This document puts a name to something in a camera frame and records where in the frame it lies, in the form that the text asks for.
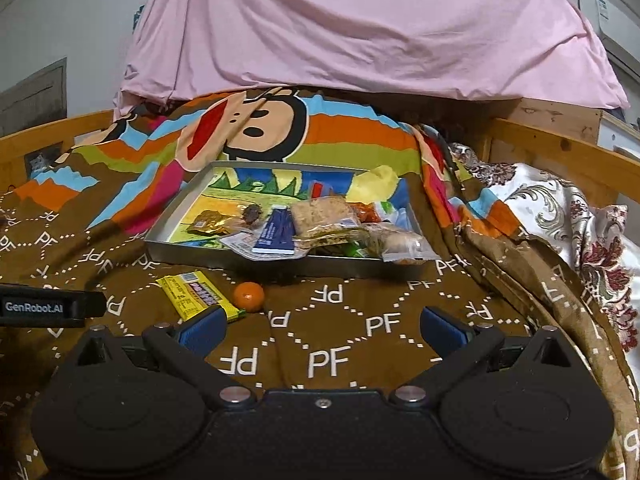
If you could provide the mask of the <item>yellow snack bar pack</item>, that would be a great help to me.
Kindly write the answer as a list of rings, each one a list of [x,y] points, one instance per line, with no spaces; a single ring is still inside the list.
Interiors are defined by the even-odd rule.
[[[206,309],[221,308],[228,322],[239,320],[245,311],[235,307],[201,271],[165,275],[156,280],[183,322]]]

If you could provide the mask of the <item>white pink printed snack packet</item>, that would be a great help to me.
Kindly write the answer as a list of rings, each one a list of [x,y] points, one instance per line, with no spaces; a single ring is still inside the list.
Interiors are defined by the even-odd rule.
[[[275,242],[254,232],[237,232],[223,236],[219,241],[225,248],[250,261],[295,260],[306,257],[309,252],[296,245],[294,240]]]

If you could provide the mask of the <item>clear bag of bread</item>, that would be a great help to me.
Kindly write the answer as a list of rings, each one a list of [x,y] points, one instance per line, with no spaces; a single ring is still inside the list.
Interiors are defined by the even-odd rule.
[[[364,229],[367,232],[368,251],[384,262],[422,264],[439,258],[431,244],[419,233],[387,222],[369,223]]]

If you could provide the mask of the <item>blue white snack pouch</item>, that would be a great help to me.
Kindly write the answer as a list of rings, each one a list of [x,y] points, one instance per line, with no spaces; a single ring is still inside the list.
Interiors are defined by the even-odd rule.
[[[291,211],[285,206],[274,206],[252,253],[257,255],[292,256],[295,252],[295,228]]]

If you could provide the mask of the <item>clear pack of crackers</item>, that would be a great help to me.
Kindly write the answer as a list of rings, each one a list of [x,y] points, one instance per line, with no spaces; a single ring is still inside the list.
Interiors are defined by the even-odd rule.
[[[357,215],[339,195],[300,200],[290,207],[296,234],[311,238],[360,228]]]

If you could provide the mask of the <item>green red orange snack packet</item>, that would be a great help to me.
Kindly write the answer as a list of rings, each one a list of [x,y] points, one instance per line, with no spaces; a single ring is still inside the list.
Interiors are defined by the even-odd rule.
[[[349,203],[361,223],[396,223],[399,211],[388,200],[374,203]]]

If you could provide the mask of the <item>small orange fruit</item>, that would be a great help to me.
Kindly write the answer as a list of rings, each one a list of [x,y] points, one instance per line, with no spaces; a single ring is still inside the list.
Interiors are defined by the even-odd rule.
[[[265,302],[265,291],[262,285],[254,282],[243,282],[235,286],[232,302],[235,307],[245,312],[259,312]]]

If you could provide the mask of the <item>colourful monkey print blanket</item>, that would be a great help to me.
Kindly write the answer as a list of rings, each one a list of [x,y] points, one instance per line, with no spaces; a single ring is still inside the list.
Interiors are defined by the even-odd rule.
[[[209,362],[242,384],[269,388],[388,390],[434,362],[419,340],[422,308],[512,335],[559,326],[613,404],[615,434],[603,468],[639,474],[638,382],[601,300],[563,253],[509,204],[510,165],[481,167],[447,152],[414,119],[319,90],[217,93],[171,112],[146,107],[102,140],[73,148],[51,169],[1,197],[1,279],[60,290],[97,290],[104,323],[137,335],[177,311],[160,280],[178,268],[152,257],[144,239],[179,191],[209,162],[285,162],[372,170],[408,183],[421,231],[435,251],[413,280],[270,278],[223,263],[202,272],[225,294],[264,286],[262,312],[234,321]]]

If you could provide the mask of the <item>metal tray with dinosaur picture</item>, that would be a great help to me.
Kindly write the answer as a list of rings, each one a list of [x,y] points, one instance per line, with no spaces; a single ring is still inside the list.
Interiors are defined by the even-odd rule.
[[[266,278],[382,278],[413,280],[422,264],[387,263],[362,250],[319,248],[295,260],[250,261],[219,241],[186,228],[203,210],[241,217],[240,232],[260,231],[274,206],[290,206],[307,198],[347,193],[359,169],[285,164],[284,162],[212,162],[199,172],[156,220],[146,234],[149,256],[158,262],[221,268]]]

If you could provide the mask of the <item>white floral satin quilt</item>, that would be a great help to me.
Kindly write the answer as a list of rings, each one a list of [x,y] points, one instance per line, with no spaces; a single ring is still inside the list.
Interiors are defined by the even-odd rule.
[[[639,246],[625,235],[627,208],[591,206],[570,180],[516,162],[482,162],[459,143],[451,151],[473,177],[541,237],[599,300],[625,352],[639,349]]]

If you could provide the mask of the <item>wooden cabinet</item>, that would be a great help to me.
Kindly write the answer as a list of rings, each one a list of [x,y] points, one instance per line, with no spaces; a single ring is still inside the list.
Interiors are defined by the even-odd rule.
[[[639,133],[614,115],[596,108],[520,99],[506,114],[511,122],[561,133],[612,152],[639,155]]]

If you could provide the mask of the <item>pink bed sheet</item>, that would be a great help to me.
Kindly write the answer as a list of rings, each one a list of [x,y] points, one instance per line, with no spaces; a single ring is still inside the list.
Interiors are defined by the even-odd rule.
[[[148,0],[115,112],[277,86],[628,104],[568,0]]]

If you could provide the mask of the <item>white air conditioner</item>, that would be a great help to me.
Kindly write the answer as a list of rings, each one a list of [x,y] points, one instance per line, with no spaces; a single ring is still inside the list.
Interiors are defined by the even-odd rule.
[[[639,73],[639,26],[608,0],[578,0],[578,8],[591,23],[608,57],[629,73]]]

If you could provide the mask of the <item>wooden bed frame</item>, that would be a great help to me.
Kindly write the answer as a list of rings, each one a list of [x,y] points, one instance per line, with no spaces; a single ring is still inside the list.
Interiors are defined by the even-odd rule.
[[[107,128],[111,119],[109,110],[100,110],[4,136],[2,191],[26,182],[26,155],[56,144],[70,148],[78,136]],[[498,117],[481,120],[476,129],[464,126],[452,138],[469,145],[484,162],[525,162],[571,180],[596,206],[612,204],[620,194],[639,200],[639,163],[584,140]]]

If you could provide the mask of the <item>grey wall panel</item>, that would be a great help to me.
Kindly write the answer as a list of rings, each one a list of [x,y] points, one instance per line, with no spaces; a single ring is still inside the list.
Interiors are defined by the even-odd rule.
[[[2,136],[67,117],[66,58],[1,92]]]

